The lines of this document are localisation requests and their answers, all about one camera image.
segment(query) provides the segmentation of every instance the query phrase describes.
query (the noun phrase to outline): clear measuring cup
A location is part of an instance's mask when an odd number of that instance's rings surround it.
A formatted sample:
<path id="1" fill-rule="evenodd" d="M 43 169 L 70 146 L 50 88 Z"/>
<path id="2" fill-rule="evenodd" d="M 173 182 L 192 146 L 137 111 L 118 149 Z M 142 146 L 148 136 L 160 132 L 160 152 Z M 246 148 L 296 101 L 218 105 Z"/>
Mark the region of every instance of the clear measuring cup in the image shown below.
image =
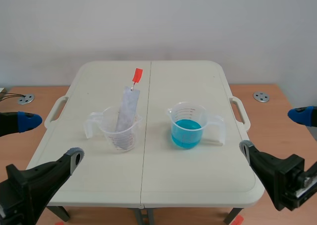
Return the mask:
<path id="1" fill-rule="evenodd" d="M 95 131 L 94 127 L 97 126 L 108 142 L 115 146 L 116 149 L 128 151 L 134 148 L 138 138 L 139 122 L 142 117 L 137 113 L 135 114 L 134 122 L 128 129 L 116 132 L 115 127 L 118 120 L 120 107 L 109 107 L 103 112 L 93 112 L 88 116 L 84 123 L 84 129 L 87 138 L 93 137 Z"/>
<path id="2" fill-rule="evenodd" d="M 225 142 L 225 124 L 223 118 L 211 115 L 202 106 L 181 102 L 167 110 L 171 120 L 171 134 L 173 141 L 180 147 L 190 149 L 201 140 L 203 130 L 208 125 L 219 127 L 219 143 Z"/>

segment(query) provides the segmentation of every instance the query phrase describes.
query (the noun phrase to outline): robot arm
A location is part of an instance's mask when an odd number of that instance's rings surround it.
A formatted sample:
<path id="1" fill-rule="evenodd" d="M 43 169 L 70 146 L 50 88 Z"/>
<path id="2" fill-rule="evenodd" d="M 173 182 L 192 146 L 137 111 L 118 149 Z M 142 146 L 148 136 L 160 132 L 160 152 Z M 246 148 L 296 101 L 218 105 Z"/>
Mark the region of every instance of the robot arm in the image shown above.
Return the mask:
<path id="1" fill-rule="evenodd" d="M 317 192 L 317 162 L 304 171 L 305 160 L 297 155 L 279 159 L 260 152 L 247 140 L 240 143 L 240 149 L 277 210 L 292 211 Z"/>
<path id="2" fill-rule="evenodd" d="M 40 125 L 37 114 L 0 113 L 0 136 L 31 130 Z M 55 162 L 28 170 L 8 165 L 8 179 L 0 183 L 0 225 L 35 225 L 44 208 L 73 174 L 84 157 L 80 148 L 68 150 Z"/>

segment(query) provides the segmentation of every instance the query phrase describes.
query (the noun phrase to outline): white folding table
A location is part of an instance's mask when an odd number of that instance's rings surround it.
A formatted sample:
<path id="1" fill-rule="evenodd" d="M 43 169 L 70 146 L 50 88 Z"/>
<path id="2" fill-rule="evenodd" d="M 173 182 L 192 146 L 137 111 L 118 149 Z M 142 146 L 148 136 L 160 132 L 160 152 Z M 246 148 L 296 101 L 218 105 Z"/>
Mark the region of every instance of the white folding table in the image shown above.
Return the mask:
<path id="1" fill-rule="evenodd" d="M 143 69 L 136 88 L 141 91 L 137 111 L 143 117 L 135 149 L 120 152 L 100 137 L 86 139 L 83 122 L 92 112 L 119 105 L 124 86 L 135 68 Z M 170 138 L 166 109 L 188 101 L 220 115 L 226 142 L 208 138 L 190 150 L 180 150 Z M 66 102 L 57 120 L 57 112 Z M 240 111 L 238 122 L 230 102 Z M 250 121 L 241 101 L 233 97 L 222 68 L 212 61 L 94 61 L 80 69 L 67 94 L 57 100 L 45 121 L 47 131 L 28 168 L 55 161 L 71 147 L 85 151 L 84 160 L 49 203 L 66 220 L 62 206 L 133 208 L 233 207 L 229 224 L 245 207 L 256 203 L 264 187 L 239 149 L 248 139 Z"/>

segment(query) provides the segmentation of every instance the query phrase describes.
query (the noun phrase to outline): table surface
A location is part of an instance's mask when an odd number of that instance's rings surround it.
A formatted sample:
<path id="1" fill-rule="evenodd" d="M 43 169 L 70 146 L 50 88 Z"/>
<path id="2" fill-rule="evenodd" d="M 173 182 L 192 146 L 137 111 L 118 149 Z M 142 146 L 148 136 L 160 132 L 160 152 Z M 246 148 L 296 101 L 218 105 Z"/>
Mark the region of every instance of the table surface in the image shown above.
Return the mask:
<path id="1" fill-rule="evenodd" d="M 118 152 L 102 135 L 86 139 L 87 116 L 119 105 L 122 86 L 131 82 L 137 67 L 143 69 L 135 88 L 141 91 L 137 110 L 144 120 L 135 149 Z M 215 62 L 93 61 L 82 66 L 66 97 L 58 120 L 45 121 L 48 130 L 28 167 L 56 160 L 72 147 L 82 148 L 85 158 L 50 205 L 245 208 L 263 195 L 262 184 L 239 149 L 248 137 L 234 117 L 229 85 Z M 224 118 L 224 145 L 214 143 L 218 129 L 209 126 L 194 149 L 174 146 L 166 109 L 183 101 Z"/>
<path id="2" fill-rule="evenodd" d="M 305 158 L 305 168 L 309 168 L 317 158 L 317 144 L 308 130 L 288 117 L 290 103 L 277 85 L 231 85 L 234 96 L 241 99 L 247 111 L 252 127 L 248 132 L 250 140 L 259 150 L 273 154 L 276 157 L 286 158 L 297 154 Z M 33 93 L 36 99 L 27 105 L 19 105 L 15 98 L 0 102 L 0 112 L 25 111 L 40 114 L 46 118 L 55 101 L 66 94 L 68 87 L 14 87 L 11 93 Z M 255 91 L 264 91 L 270 95 L 268 103 L 259 103 L 253 99 Z M 19 169 L 26 169 L 32 155 L 41 141 L 46 129 L 40 125 L 34 130 L 21 134 L 12 134 L 0 138 L 2 145 L 0 153 L 0 181 L 7 179 L 5 166 L 15 164 Z M 317 220 L 315 207 L 317 196 L 310 198 L 299 209 L 281 212 L 275 210 L 268 194 L 265 192 L 260 201 L 253 207 L 244 209 L 244 225 L 297 225 L 314 224 Z M 120 208 L 68 208 L 74 224 L 105 224 L 113 221 L 125 224 L 135 224 L 131 211 Z M 226 208 L 166 208 L 157 209 L 155 218 L 158 225 L 171 224 L 216 224 L 226 216 Z M 45 211 L 38 224 L 58 222 L 59 218 Z"/>
<path id="3" fill-rule="evenodd" d="M 264 188 L 240 151 L 239 143 L 248 137 L 232 112 L 221 66 L 212 61 L 152 61 L 150 81 L 141 204 L 245 208 L 257 202 Z M 223 118 L 223 145 L 218 144 L 216 126 L 206 127 L 193 149 L 173 144 L 165 111 L 183 101 Z"/>

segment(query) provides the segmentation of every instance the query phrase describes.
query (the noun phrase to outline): orange object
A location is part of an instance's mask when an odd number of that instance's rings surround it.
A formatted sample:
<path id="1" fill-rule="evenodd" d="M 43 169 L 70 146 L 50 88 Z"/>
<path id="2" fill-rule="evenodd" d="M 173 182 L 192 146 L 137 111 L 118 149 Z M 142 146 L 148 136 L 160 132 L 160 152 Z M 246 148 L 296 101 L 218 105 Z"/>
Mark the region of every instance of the orange object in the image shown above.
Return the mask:
<path id="1" fill-rule="evenodd" d="M 236 219 L 231 223 L 231 225 L 241 225 L 244 218 L 240 215 L 236 217 Z"/>
<path id="2" fill-rule="evenodd" d="M 141 80 L 141 77 L 142 77 L 142 73 L 143 73 L 142 69 L 136 68 L 132 81 L 135 83 L 139 83 L 139 81 Z"/>

